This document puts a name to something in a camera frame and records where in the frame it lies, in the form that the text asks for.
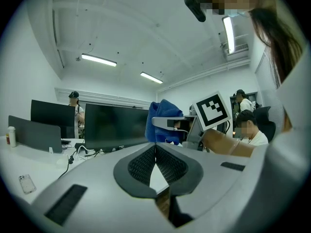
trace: long dark hair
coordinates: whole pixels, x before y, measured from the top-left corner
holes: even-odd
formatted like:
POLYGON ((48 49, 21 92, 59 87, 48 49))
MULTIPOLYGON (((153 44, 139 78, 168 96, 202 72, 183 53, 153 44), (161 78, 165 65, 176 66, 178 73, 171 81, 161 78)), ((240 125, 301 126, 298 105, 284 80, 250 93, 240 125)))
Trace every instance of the long dark hair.
POLYGON ((273 9, 249 12, 258 38, 271 49, 276 86, 280 86, 300 58, 302 49, 290 29, 273 9))

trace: white bottle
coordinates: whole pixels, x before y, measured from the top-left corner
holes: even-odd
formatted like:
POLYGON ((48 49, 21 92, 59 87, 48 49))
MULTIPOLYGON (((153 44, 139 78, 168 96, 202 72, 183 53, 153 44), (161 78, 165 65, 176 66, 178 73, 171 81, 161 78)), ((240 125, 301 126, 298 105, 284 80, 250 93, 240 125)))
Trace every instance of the white bottle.
POLYGON ((16 147, 15 127, 10 126, 8 130, 9 130, 10 145, 11 147, 15 148, 16 147))

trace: white ceiling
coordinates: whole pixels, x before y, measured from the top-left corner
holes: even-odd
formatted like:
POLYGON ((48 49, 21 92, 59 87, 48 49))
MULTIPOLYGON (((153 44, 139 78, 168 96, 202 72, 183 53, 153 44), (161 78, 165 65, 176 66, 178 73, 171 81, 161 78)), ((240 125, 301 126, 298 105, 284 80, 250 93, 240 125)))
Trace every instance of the white ceiling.
MULTIPOLYGON (((159 89, 225 63, 220 48, 225 41, 223 16, 207 12, 201 23, 183 0, 54 0, 53 10, 65 68, 159 89), (118 64, 76 61, 88 52, 118 64), (164 83, 140 77, 142 71, 164 83)), ((235 25, 235 33, 242 34, 239 31, 235 25)))

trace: person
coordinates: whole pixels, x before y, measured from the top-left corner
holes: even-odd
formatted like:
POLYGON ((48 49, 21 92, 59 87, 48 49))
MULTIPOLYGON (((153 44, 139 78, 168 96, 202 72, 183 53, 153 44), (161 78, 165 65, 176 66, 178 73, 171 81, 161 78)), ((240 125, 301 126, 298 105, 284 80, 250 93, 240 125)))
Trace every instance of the person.
POLYGON ((259 130, 256 118, 250 110, 240 112, 235 123, 237 127, 241 128, 241 133, 244 136, 242 142, 253 146, 268 144, 267 137, 259 130))
MULTIPOLYGON (((307 49, 308 46, 304 34, 285 3, 281 0, 209 0, 209 2, 213 11, 223 10, 226 16, 234 17, 238 14, 250 16, 255 34, 269 47, 275 83, 280 87, 299 61, 303 49, 307 49)), ((292 124, 285 108, 283 131, 289 131, 291 128, 292 124)), ((206 148, 215 153, 236 156, 250 157, 256 147, 213 129, 205 132, 202 141, 206 148)))
POLYGON ((79 93, 73 91, 69 95, 69 105, 75 107, 75 118, 74 118, 74 138, 79 139, 79 127, 80 123, 84 123, 84 110, 79 105, 79 93))
POLYGON ((246 94, 243 90, 237 90, 237 102, 240 103, 240 112, 244 110, 254 111, 252 102, 246 98, 246 94))

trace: man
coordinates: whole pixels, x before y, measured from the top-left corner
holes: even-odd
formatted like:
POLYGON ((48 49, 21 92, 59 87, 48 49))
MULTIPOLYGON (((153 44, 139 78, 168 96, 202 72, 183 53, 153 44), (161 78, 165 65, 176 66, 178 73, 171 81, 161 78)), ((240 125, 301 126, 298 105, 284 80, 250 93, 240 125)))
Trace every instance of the man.
POLYGON ((70 106, 75 107, 75 118, 74 118, 74 138, 79 139, 79 126, 80 123, 84 123, 84 110, 79 105, 79 93, 73 91, 69 95, 70 106))
POLYGON ((240 111, 249 110, 251 112, 254 111, 252 106, 252 102, 246 98, 245 92, 243 90, 237 91, 237 102, 240 103, 240 111))
POLYGON ((249 110, 240 112, 235 123, 237 127, 241 128, 242 136, 244 136, 242 142, 254 146, 268 144, 267 137, 257 127, 253 112, 249 110))

